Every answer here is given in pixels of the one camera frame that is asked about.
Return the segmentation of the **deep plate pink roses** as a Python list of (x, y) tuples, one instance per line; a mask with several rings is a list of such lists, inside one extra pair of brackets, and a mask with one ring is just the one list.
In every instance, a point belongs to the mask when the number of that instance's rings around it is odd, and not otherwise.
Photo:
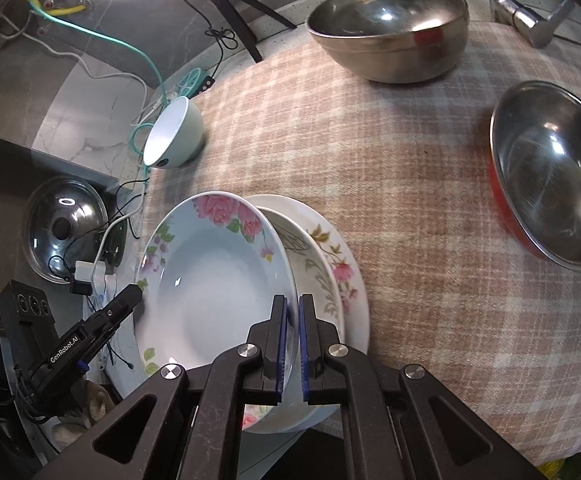
[(274, 296), (284, 296), (283, 398), (277, 406), (246, 406), (243, 427), (253, 434), (292, 428), (297, 292), (280, 237), (255, 206), (221, 191), (179, 203), (150, 237), (136, 284), (143, 304), (133, 313), (134, 335), (146, 375), (166, 364), (191, 370), (211, 363), (243, 344), (251, 326), (269, 318)]

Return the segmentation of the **plaid tablecloth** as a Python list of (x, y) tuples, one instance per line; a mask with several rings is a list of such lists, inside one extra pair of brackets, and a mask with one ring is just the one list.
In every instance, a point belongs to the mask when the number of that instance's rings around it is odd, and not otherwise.
[(307, 41), (197, 98), (205, 151), (153, 174), (142, 231), (200, 191), (300, 200), (353, 251), (374, 356), (426, 366), (533, 463), (578, 453), (581, 273), (519, 246), (489, 182), (491, 111), (524, 80), (581, 99), (581, 47), (474, 23), (449, 75), (400, 87)]

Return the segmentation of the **large stainless steel bowl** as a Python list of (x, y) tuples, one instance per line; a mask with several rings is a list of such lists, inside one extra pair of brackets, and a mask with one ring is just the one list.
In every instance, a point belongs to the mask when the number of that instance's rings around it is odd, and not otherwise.
[(466, 0), (325, 0), (307, 31), (349, 72), (381, 84), (419, 84), (460, 62), (469, 39)]

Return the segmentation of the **white plate pink flower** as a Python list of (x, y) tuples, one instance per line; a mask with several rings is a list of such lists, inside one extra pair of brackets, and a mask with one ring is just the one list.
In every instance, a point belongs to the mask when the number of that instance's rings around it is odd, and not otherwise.
[[(370, 342), (368, 296), (358, 263), (353, 258), (353, 252), (346, 244), (345, 238), (318, 211), (299, 200), (273, 194), (251, 195), (247, 200), (255, 206), (263, 202), (265, 205), (271, 205), (277, 212), (288, 214), (318, 244), (323, 255), (327, 257), (327, 262), (330, 263), (336, 281), (336, 292), (344, 308), (345, 339), (341, 342), (367, 352)], [(308, 429), (311, 428), (341, 436), (343, 430), (341, 430), (341, 415), (339, 415), (338, 406), (333, 415)], [(267, 471), (305, 430), (281, 432), (281, 434), (253, 434), (246, 431), (240, 445), (238, 470), (241, 474), (256, 469)]]

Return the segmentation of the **light blue ceramic bowl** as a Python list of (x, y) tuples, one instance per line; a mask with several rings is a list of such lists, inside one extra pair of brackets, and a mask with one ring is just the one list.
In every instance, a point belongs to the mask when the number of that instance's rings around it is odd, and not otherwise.
[(196, 156), (204, 143), (204, 121), (198, 107), (186, 96), (166, 106), (150, 128), (143, 152), (144, 165), (170, 169)]

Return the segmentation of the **steel pot lid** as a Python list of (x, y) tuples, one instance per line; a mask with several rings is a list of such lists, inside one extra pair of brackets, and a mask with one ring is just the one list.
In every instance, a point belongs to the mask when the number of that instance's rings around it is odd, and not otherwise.
[(108, 223), (105, 204), (88, 182), (59, 176), (29, 197), (21, 228), (24, 255), (41, 278), (66, 284), (79, 261), (96, 254), (95, 235)]

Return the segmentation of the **small red steel bowl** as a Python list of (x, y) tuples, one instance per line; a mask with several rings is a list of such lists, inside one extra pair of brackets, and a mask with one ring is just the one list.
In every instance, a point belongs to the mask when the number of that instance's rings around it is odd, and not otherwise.
[(548, 81), (507, 89), (489, 124), (490, 182), (530, 254), (581, 272), (581, 99)]

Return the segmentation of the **chrome kitchen faucet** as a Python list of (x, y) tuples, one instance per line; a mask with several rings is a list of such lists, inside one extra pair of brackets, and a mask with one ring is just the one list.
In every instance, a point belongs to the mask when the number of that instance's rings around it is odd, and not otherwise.
[(543, 49), (550, 44), (556, 29), (575, 9), (574, 0), (563, 0), (544, 18), (517, 0), (489, 0), (491, 17), (512, 26), (532, 47)]

